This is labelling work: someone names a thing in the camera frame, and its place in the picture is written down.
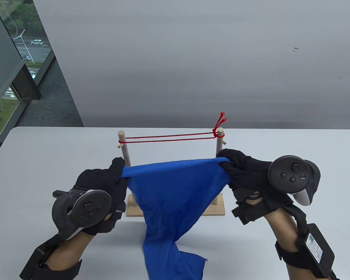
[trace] wooden stand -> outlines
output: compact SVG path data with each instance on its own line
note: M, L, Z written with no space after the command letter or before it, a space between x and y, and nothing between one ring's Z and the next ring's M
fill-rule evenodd
M224 129L218 128L218 136L224 135ZM118 132L119 141L126 142L126 136L123 130ZM226 143L223 141L223 137L218 137L216 140L216 153L223 149L223 145ZM126 162L127 166L131 166L130 155L128 154L127 144L120 144L118 148L122 149L123 159ZM225 208L224 208L224 200L223 194L220 193L212 203L207 207L202 216L224 216ZM143 211L140 209L138 204L136 203L135 195L128 195L128 203L127 203L127 217L143 217Z
M133 195L128 195L127 203L127 217L143 217L143 211L137 205ZM218 204L210 204L203 212L202 216L225 216L223 194L219 193L217 196Z

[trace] hand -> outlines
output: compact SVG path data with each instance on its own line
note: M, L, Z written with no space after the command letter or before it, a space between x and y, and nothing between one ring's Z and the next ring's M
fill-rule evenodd
M83 171L76 180L75 185L89 190L103 190L111 196L109 215L104 220L82 231L89 235L99 232L109 232L114 228L117 210L125 211L128 178L122 178L125 161L121 158L113 159L108 169L88 169Z
M251 205L258 204L258 201L248 199L258 193L263 197L260 202L263 200L270 211L293 203L286 193L276 191L271 187L267 173L272 162L256 160L241 151L232 149L220 151L217 157L226 157L233 162L233 164L222 162L220 165L231 176L232 182L229 186L238 204L244 202Z

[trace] blue towel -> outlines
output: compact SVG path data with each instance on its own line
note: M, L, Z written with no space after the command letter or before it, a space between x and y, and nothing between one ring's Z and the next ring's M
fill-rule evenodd
M182 160L125 167L129 189L144 213L145 263L150 280L201 280L206 259L175 244L231 179L227 158Z

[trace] glass window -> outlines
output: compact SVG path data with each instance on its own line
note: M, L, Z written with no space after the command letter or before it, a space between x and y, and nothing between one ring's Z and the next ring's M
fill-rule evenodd
M0 17L34 78L51 51L34 2L0 0Z
M0 99L0 134L11 119L19 102L20 100L18 99L16 92L9 87Z

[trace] white car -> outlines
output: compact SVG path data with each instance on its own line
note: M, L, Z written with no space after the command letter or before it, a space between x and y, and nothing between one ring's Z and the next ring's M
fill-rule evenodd
M31 45L43 45L43 40L40 40L40 39L32 40Z
M22 56L22 59L23 59L24 61L30 61L30 60L31 60L31 57L29 57L28 55L23 55L23 56Z

